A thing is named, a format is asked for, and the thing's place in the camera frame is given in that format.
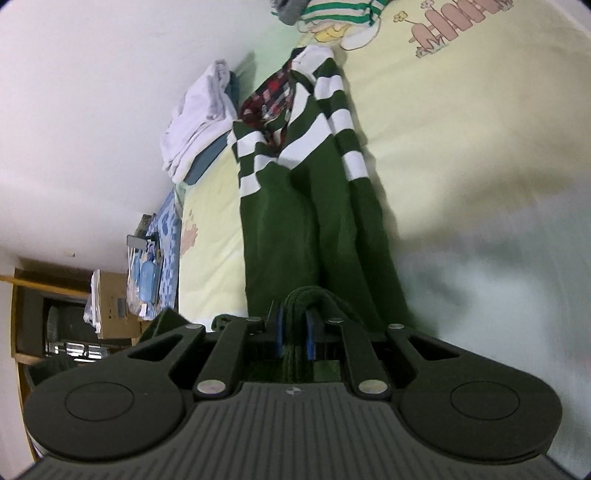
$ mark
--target blue cloth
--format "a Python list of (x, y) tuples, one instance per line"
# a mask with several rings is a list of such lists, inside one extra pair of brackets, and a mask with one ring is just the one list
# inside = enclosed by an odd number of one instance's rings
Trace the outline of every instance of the blue cloth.
[[(238, 78), (234, 72), (230, 72), (230, 82), (228, 83), (225, 92), (230, 97), (234, 107), (238, 109)], [(187, 185), (195, 185), (218, 155), (222, 153), (223, 149), (226, 148), (228, 133), (229, 132), (215, 139), (205, 150), (195, 157), (193, 165), (191, 165), (191, 169), (184, 179), (184, 182)]]
[(174, 308), (181, 252), (181, 223), (181, 217), (174, 203), (174, 190), (172, 190), (148, 227), (148, 235), (158, 232), (163, 266), (158, 289), (158, 303), (156, 305), (148, 304), (144, 320), (154, 320), (156, 315), (166, 307)]

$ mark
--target white wall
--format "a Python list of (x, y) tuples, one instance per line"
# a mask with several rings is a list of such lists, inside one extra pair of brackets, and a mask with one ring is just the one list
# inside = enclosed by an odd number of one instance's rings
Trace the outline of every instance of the white wall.
[(172, 186), (159, 140), (173, 106), (208, 64), (236, 67), (277, 22), (269, 0), (9, 2), (0, 10), (0, 245), (126, 269), (125, 235)]
[[(0, 274), (12, 275), (15, 258), (0, 249)], [(27, 468), (33, 457), (18, 400), (17, 365), (10, 356), (12, 285), (0, 282), (0, 475), (11, 479)]]

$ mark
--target white towel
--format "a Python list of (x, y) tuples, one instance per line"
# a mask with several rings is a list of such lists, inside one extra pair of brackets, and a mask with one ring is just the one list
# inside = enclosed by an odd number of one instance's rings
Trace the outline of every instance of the white towel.
[(225, 60), (217, 60), (187, 90), (161, 142), (163, 170), (182, 182), (195, 156), (232, 128), (236, 110), (224, 90), (230, 81)]

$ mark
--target round black pad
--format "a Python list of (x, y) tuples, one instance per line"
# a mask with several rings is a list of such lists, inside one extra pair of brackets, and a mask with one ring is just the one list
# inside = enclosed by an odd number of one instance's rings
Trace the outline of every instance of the round black pad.
[(44, 381), (24, 407), (27, 429), (41, 447), (94, 462), (157, 445), (183, 416), (181, 393), (167, 370), (121, 354)]
[(466, 417), (500, 420), (515, 413), (519, 396), (506, 385), (476, 381), (457, 387), (452, 392), (452, 405)]
[(547, 451), (562, 409), (542, 380), (465, 354), (423, 362), (400, 413), (420, 439), (448, 455), (512, 463)]
[(134, 395), (123, 385), (97, 382), (75, 388), (66, 396), (66, 408), (80, 420), (112, 420), (128, 411)]

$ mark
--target gray textured surface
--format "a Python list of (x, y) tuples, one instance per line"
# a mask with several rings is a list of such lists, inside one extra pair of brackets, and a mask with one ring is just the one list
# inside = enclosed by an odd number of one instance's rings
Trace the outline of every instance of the gray textured surface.
[(26, 480), (566, 480), (545, 457), (481, 466), (432, 452), (404, 430), (389, 405), (343, 384), (245, 384), (201, 403), (185, 428), (145, 455), (83, 466), (45, 458)]
[(591, 471), (591, 187), (401, 254), (419, 327), (548, 383), (563, 405), (550, 456)]

